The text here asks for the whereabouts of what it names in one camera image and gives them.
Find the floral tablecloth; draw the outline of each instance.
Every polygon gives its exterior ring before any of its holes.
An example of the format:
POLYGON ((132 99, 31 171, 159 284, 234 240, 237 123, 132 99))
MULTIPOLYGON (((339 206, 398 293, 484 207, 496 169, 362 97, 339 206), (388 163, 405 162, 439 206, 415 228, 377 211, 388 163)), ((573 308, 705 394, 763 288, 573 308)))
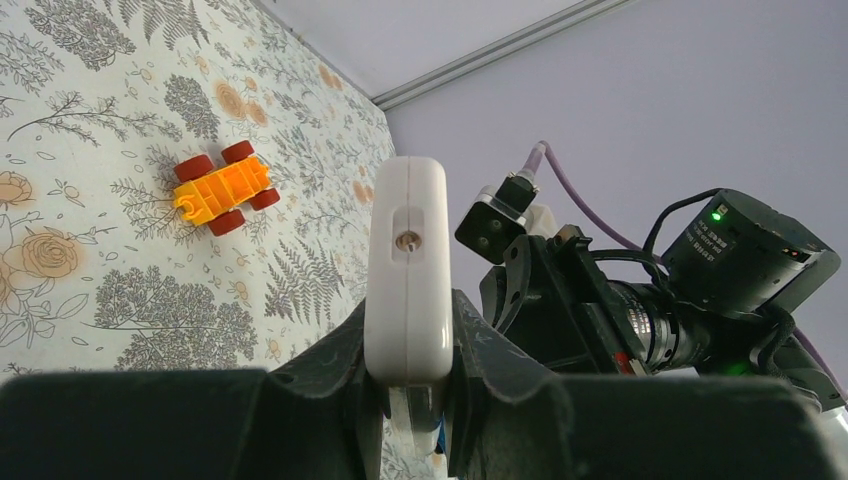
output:
MULTIPOLYGON (((391 137, 283 27, 247 0, 0 0, 0 23, 3 378, 271 369, 347 317, 391 137), (282 200, 215 238, 172 169, 245 139, 282 200)), ((395 448, 384 478, 435 475, 395 448)))

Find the label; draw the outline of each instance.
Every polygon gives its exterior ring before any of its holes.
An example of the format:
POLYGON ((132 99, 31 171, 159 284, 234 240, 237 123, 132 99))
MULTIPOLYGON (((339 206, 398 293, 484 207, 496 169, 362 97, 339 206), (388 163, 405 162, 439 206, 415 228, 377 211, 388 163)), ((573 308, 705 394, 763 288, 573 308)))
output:
POLYGON ((692 248, 708 262, 721 258, 734 245, 732 240, 716 233, 704 220, 691 223, 685 237, 692 248))

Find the brown wheel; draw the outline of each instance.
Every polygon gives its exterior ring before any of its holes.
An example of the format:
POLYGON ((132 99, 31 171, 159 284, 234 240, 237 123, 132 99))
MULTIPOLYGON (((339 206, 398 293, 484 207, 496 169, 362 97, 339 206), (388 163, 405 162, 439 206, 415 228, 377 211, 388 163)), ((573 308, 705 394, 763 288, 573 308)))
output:
POLYGON ((215 166, 212 165, 212 160, 209 159, 208 155, 198 155, 185 162, 178 163, 174 167, 174 173, 177 174, 180 183, 185 183, 197 180, 214 169, 215 166))
POLYGON ((269 188, 268 190, 262 190, 254 195, 253 198, 250 199, 250 206, 253 207, 254 210, 262 210, 263 208, 268 208, 277 203, 279 200, 280 192, 278 192, 276 188, 269 188))
POLYGON ((227 162, 227 165, 229 165, 231 163, 244 160, 245 158, 253 155, 253 152, 253 145, 251 145, 247 140, 243 140, 221 150, 221 156, 224 157, 224 161, 227 162))
POLYGON ((209 230, 212 230, 212 235, 220 237, 244 225, 244 215, 242 215, 241 210, 232 210, 219 215, 207 225, 209 225, 209 230))

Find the orange toy vehicle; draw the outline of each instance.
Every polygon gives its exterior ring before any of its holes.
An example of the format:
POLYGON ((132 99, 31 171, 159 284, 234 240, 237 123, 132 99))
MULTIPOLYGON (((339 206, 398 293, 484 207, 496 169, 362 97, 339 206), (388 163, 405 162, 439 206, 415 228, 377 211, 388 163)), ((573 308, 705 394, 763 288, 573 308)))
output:
POLYGON ((216 237, 244 225, 244 215, 236 208, 242 202, 249 200, 254 210, 262 210, 280 199, 277 189, 269 188, 269 167, 259 163, 250 142, 227 147, 221 156, 227 166, 220 170, 207 155, 174 167, 182 183, 174 189, 174 207, 183 208, 183 220, 197 226, 208 223, 216 237))

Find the purple cable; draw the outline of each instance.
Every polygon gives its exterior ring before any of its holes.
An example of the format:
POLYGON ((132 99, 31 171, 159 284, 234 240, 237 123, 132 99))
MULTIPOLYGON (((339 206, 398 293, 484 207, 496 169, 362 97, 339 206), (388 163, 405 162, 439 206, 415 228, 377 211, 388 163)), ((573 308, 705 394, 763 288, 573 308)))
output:
MULTIPOLYGON (((550 144, 548 144, 548 142, 542 140, 533 147, 533 150, 530 152, 530 156, 527 158, 527 162, 524 163, 524 169, 530 170, 535 174, 536 171, 539 169, 539 165, 542 163, 542 155, 544 155, 545 158, 548 159, 548 163, 551 164, 551 168, 554 171, 554 175, 556 175, 557 179, 559 180, 559 183, 562 185, 562 188, 565 189, 565 192, 568 194, 569 197, 571 197, 571 200, 575 204, 577 204, 577 207, 580 209, 581 212, 583 212, 583 214, 589 217, 589 220, 591 220, 592 223, 594 223, 598 228, 601 229, 602 232, 609 235, 610 238, 618 242, 624 248, 640 252, 642 251, 642 247, 631 242, 630 240, 625 238, 624 235, 621 235, 620 233, 616 232, 614 228, 609 226, 601 219, 601 217, 598 216, 598 214, 596 214, 594 211, 592 211, 591 208, 589 208, 589 205, 587 205, 586 202, 583 201, 583 199, 577 193, 577 190, 575 190, 574 186, 571 185, 571 182, 568 181, 568 177, 565 175, 565 171, 562 169, 562 165, 560 165, 559 160, 557 160, 556 155, 554 155, 554 151, 551 149, 551 146, 550 144)), ((654 255, 654 259, 657 261, 657 263, 661 263, 662 259, 659 256, 654 255)), ((836 375, 833 374, 833 372, 830 370, 830 367, 828 367, 827 363, 824 361, 824 358, 822 358, 821 354, 819 354, 818 350, 816 350, 816 347, 813 346, 812 342, 810 342, 810 339, 807 338, 807 336, 804 334, 804 332, 801 331, 801 329, 795 329, 795 338, 798 339, 798 342, 801 344, 802 347, 804 347, 807 353, 810 354, 813 360, 815 360, 816 363, 821 366, 822 370, 824 370, 824 373, 826 373, 827 376, 830 377, 830 379, 833 381, 834 386, 836 387, 836 390, 839 392, 840 395, 842 395, 842 398, 848 398, 848 395, 846 395, 845 390, 842 388, 842 386, 840 386, 839 380, 837 380, 836 375)))

